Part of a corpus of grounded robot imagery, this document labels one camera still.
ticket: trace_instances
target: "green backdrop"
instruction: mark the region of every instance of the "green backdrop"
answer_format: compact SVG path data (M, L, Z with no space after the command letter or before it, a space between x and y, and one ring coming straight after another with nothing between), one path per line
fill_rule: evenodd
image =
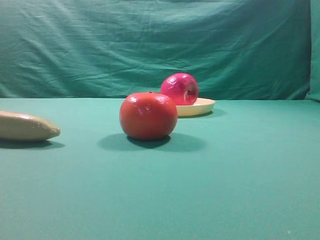
M216 100L310 87L308 0L1 0L0 33L4 98L122 98L176 72Z
M311 77L307 99L320 101L320 1L311 0Z

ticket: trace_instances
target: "green table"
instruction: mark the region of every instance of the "green table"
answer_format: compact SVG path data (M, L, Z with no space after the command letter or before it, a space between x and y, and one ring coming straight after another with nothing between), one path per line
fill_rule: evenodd
M171 138L121 130L122 99L0 99L61 135L0 142L0 240L319 240L320 104L221 100Z

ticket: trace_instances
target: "tomato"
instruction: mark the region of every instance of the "tomato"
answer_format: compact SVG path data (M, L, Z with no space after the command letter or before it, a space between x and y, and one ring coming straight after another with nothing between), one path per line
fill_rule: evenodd
M170 97L161 93L133 93L123 101L119 121L124 133L133 139L159 140L175 129L177 106Z

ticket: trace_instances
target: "plate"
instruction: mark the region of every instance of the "plate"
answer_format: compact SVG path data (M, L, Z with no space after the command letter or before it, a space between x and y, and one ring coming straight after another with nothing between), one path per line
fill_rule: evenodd
M215 103L215 100L198 97L193 105L177 105L176 108L179 117L190 117L209 113Z

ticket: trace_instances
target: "apple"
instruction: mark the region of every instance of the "apple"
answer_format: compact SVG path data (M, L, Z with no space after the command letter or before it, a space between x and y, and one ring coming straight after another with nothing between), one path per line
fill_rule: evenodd
M159 140L176 127L178 110L167 95L137 92L127 96L121 104L119 121L124 133L133 139Z
M199 96L199 87L193 76L181 72L167 77L160 93L170 97L176 105L193 105Z

